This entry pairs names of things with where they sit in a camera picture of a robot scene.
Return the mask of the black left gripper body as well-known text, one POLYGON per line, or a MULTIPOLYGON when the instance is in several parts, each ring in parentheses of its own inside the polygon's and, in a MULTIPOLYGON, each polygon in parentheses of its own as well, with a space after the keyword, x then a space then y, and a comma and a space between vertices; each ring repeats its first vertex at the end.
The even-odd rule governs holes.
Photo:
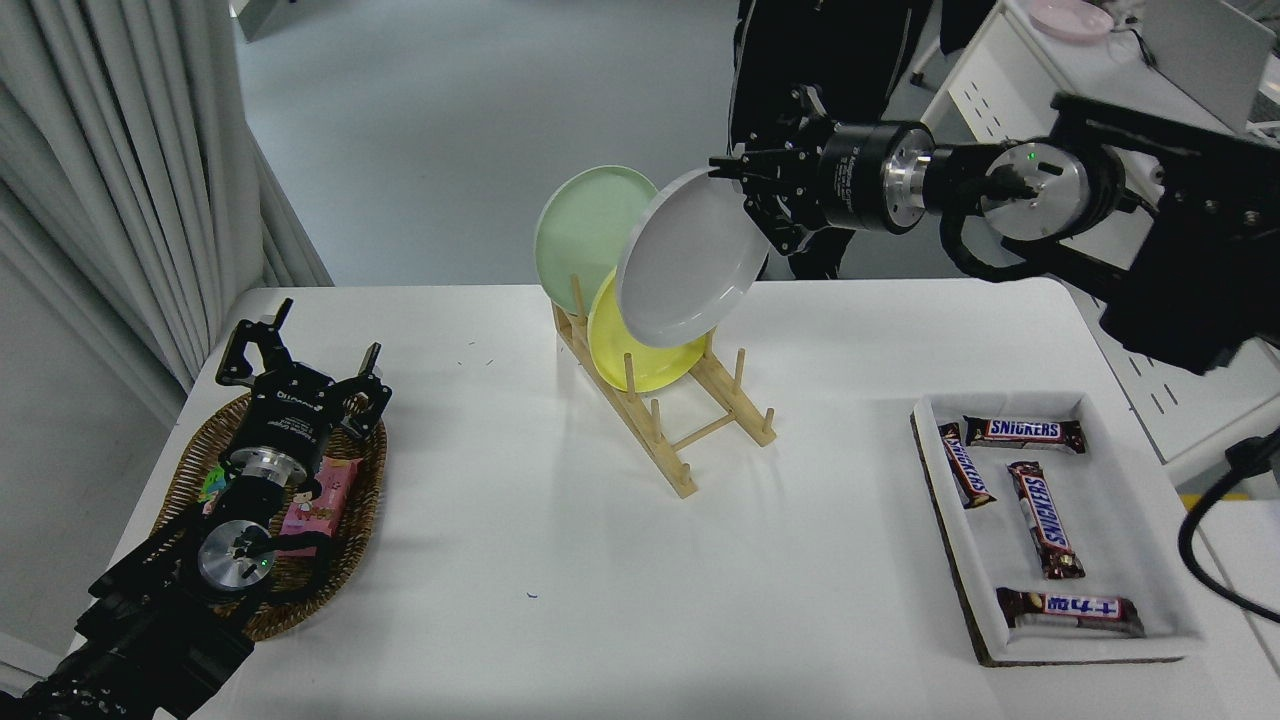
POLYGON ((259 375, 239 424, 238 450, 270 450, 291 457, 306 471, 316 471, 343 418, 334 384, 329 375, 306 365, 259 375))

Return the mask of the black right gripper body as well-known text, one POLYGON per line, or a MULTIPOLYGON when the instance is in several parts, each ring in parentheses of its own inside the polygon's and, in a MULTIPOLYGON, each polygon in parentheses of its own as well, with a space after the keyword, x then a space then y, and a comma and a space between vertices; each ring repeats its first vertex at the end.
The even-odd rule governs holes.
POLYGON ((900 232, 886 199, 884 168, 897 145, 890 123, 840 123, 822 147, 813 197, 827 225, 900 232))

